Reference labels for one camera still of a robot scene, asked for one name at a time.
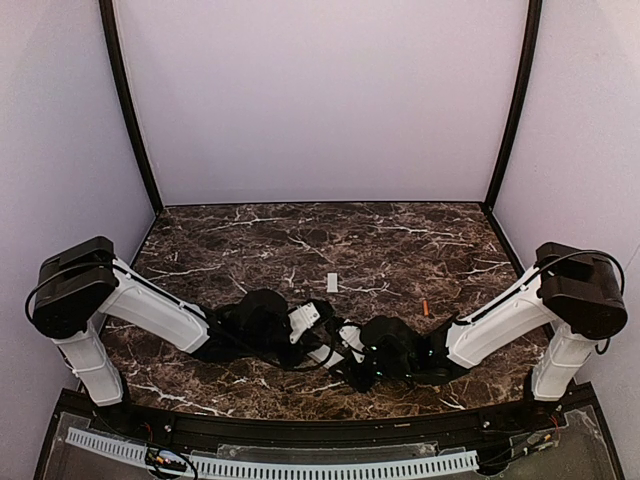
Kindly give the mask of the white remote control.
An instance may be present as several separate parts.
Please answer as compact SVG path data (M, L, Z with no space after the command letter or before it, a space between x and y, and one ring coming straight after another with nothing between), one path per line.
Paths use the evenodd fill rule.
M307 356L327 370L342 371L356 363L351 352L342 354L338 351L332 351L327 345L321 345L318 349L308 352Z

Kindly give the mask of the white battery cover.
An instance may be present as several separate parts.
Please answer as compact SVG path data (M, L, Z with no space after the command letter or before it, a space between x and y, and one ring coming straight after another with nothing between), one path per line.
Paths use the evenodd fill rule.
M339 291L337 273L331 272L327 274L326 290L328 293L337 293Z

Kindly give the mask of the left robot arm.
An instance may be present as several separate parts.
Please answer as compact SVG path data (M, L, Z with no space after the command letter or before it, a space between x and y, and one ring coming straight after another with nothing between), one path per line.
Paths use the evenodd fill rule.
M181 300L144 279L97 236L40 267L25 300L29 322L62 352L98 407L121 403L125 386L92 325L96 315L132 324L206 363L252 357L286 370L315 347L311 330L331 310L310 300L291 307L269 289L209 309Z

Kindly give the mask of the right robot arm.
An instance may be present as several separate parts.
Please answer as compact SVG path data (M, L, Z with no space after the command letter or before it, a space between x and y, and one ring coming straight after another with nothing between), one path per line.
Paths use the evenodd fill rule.
M451 317L428 335L403 320L372 318L347 343L351 354L333 370L354 389L381 378L439 386L467 375L486 357L545 324L554 327L546 352L528 378L527 393L557 402L592 354L603 354L627 324L625 274L600 250L547 242L535 263L502 294L475 312Z

